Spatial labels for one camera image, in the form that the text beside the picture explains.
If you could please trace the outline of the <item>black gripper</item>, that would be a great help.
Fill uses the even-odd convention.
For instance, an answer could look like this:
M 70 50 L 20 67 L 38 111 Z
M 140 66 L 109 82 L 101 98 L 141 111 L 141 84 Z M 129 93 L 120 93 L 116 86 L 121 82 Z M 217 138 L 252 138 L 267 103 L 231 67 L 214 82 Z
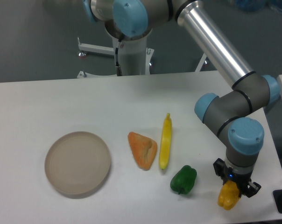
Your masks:
M 216 159 L 213 163 L 216 176 L 219 176 L 225 184 L 228 180 L 239 184 L 239 197 L 248 198 L 256 195 L 261 189 L 261 185 L 251 180 L 254 166 L 240 167 L 230 162 L 227 158 L 223 161 L 221 158 Z

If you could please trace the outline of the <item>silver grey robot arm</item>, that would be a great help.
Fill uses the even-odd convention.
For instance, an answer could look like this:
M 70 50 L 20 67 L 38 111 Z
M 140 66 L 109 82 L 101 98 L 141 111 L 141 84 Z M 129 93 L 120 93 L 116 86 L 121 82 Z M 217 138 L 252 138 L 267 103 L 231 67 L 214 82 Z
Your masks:
M 203 95 L 195 104 L 198 118 L 226 146 L 224 160 L 213 166 L 223 182 L 232 181 L 240 196 L 252 197 L 261 186 L 251 180 L 263 145 L 264 130 L 249 118 L 280 96 L 275 78 L 259 76 L 239 55 L 204 10 L 200 0 L 84 0 L 91 22 L 103 21 L 115 39 L 114 59 L 118 76 L 146 73 L 146 48 L 134 50 L 137 41 L 171 20 L 185 28 L 211 60 L 232 91 L 223 97 Z

